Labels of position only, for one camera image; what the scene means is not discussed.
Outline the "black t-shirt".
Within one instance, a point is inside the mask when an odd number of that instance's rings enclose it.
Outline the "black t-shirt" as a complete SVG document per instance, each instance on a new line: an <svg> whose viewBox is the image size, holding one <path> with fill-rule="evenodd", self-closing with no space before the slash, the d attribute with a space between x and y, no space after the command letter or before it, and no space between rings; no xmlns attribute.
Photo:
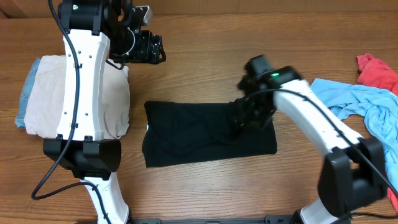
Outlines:
<svg viewBox="0 0 398 224"><path fill-rule="evenodd" d="M240 127L238 104L147 101L147 132L142 152L147 167L275 154L272 123Z"/></svg>

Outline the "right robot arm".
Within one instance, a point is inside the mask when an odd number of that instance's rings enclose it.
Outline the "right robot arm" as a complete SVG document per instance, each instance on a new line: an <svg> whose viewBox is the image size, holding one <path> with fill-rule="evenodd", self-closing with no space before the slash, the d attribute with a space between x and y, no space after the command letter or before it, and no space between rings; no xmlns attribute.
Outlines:
<svg viewBox="0 0 398 224"><path fill-rule="evenodd" d="M286 114L318 149L323 167L318 198L292 215L269 215L265 223L350 223L356 210L387 194L383 146L339 120L291 66L274 68L264 55L251 58L238 83L233 123L263 128L275 111Z"/></svg>

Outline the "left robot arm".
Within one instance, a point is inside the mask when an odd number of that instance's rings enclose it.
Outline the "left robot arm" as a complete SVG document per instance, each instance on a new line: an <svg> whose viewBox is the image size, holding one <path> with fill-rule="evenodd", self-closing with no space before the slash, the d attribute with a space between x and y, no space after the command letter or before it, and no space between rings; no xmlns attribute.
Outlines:
<svg viewBox="0 0 398 224"><path fill-rule="evenodd" d="M105 65L157 65L166 59L160 35L146 29L152 10L131 1L63 0L50 8L63 34L66 56L63 108L44 153L86 187L98 223L132 223L117 178L121 143L104 136Z"/></svg>

